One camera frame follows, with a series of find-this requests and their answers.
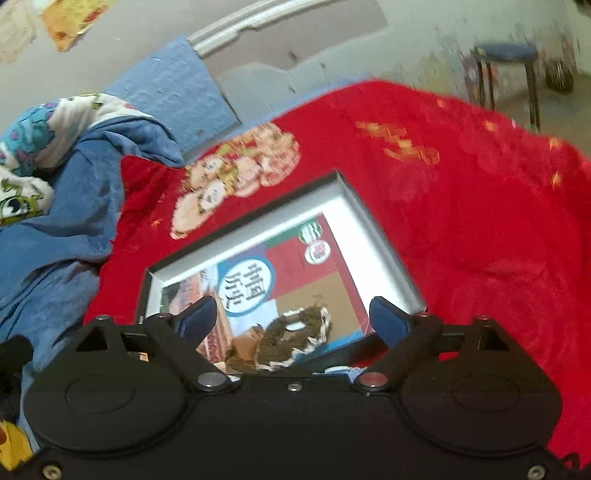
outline red fleece fabric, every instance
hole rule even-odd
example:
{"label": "red fleece fabric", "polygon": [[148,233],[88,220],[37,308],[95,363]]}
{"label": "red fleece fabric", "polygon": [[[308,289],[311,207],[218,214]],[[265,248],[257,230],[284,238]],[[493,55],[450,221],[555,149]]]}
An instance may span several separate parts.
{"label": "red fleece fabric", "polygon": [[146,268],[336,168],[433,313],[458,324],[488,314],[532,355],[563,396],[550,449],[591,460],[591,168],[578,151],[494,112],[380,81],[274,124],[299,143],[295,170],[227,198],[185,239],[170,231],[186,171],[123,159],[126,201],[87,320],[131,323]]}

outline metal bolt head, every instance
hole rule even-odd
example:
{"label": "metal bolt head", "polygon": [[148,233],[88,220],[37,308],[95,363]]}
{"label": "metal bolt head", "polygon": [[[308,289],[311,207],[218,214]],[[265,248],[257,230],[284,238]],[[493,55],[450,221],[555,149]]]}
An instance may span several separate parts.
{"label": "metal bolt head", "polygon": [[380,372],[361,374],[359,383],[368,388],[380,388],[388,383],[388,377]]}
{"label": "metal bolt head", "polygon": [[46,465],[43,467],[41,473],[45,478],[47,478],[47,480],[61,479],[61,469],[57,465]]}
{"label": "metal bolt head", "polygon": [[212,389],[221,387],[227,380],[228,377],[219,372],[207,372],[197,377],[197,383],[199,385]]}
{"label": "metal bolt head", "polygon": [[546,467],[544,465],[534,465],[527,472],[528,480],[542,480],[546,476]]}

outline framed picture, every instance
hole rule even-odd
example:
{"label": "framed picture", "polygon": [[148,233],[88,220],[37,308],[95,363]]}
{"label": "framed picture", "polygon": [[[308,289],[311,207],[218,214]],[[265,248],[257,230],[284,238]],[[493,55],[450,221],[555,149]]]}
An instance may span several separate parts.
{"label": "framed picture", "polygon": [[349,365],[384,347],[369,322],[375,296],[408,313],[425,308],[338,172],[153,265],[137,321],[178,314],[204,295],[218,315],[198,351],[228,373]]}

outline metal stool leg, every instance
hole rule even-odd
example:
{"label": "metal stool leg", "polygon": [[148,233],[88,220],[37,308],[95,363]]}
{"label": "metal stool leg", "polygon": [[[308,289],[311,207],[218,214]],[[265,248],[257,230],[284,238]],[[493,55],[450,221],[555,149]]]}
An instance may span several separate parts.
{"label": "metal stool leg", "polygon": [[482,71],[482,62],[476,61],[476,64],[478,65],[478,101],[480,102],[480,106],[484,108],[484,72]]}
{"label": "metal stool leg", "polygon": [[491,94],[491,109],[495,109],[495,85],[492,78],[492,67],[490,63],[486,63],[486,72],[488,73],[488,89]]}
{"label": "metal stool leg", "polygon": [[525,64],[527,76],[527,88],[530,91],[530,122],[540,131],[540,100],[538,98],[538,86],[535,79],[535,68],[532,62]]}

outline stool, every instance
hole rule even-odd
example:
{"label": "stool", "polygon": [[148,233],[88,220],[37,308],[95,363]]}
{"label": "stool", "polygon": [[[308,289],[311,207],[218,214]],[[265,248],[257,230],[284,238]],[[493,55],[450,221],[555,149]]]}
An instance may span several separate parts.
{"label": "stool", "polygon": [[538,99],[537,81],[535,78],[534,62],[538,59],[538,49],[531,43],[490,43],[476,45],[472,50],[472,57],[478,65],[478,86],[480,106],[485,106],[484,75],[482,62],[486,63],[488,71],[491,108],[495,109],[495,88],[492,82],[491,63],[523,63],[527,76],[527,88],[530,91],[530,122],[540,131],[540,101]]}

